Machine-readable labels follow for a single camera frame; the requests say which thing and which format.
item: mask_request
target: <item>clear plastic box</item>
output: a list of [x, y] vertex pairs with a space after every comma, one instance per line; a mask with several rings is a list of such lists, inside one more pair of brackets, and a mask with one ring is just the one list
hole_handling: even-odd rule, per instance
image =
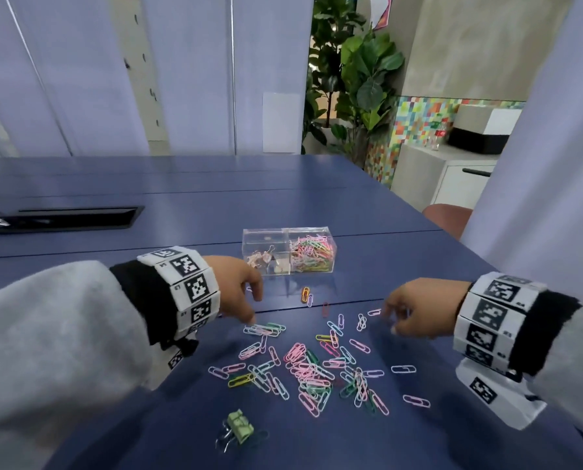
[[241, 252], [263, 275], [332, 272], [337, 245], [327, 227], [244, 229]]

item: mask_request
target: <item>curtain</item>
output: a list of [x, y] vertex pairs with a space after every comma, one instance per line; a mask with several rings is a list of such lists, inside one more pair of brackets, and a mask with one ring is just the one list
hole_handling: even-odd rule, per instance
[[505, 273], [583, 297], [583, 0], [570, 8], [461, 240]]

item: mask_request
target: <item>gray sleeve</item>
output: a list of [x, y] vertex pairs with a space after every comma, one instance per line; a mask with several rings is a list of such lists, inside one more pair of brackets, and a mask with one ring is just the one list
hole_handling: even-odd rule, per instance
[[583, 427], [583, 308], [564, 324], [531, 389]]
[[99, 262], [0, 290], [0, 469], [43, 466], [81, 419], [146, 384], [154, 360], [144, 320]]

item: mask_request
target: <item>colorful mosaic tile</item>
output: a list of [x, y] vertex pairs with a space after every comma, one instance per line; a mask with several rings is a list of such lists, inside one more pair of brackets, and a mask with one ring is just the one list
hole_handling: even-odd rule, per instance
[[447, 123], [450, 131], [461, 104], [522, 109], [525, 102], [403, 96], [398, 100], [389, 144], [381, 138], [370, 145], [365, 171], [372, 178], [391, 187], [402, 144], [422, 143], [431, 138], [435, 130], [430, 124], [435, 121]]

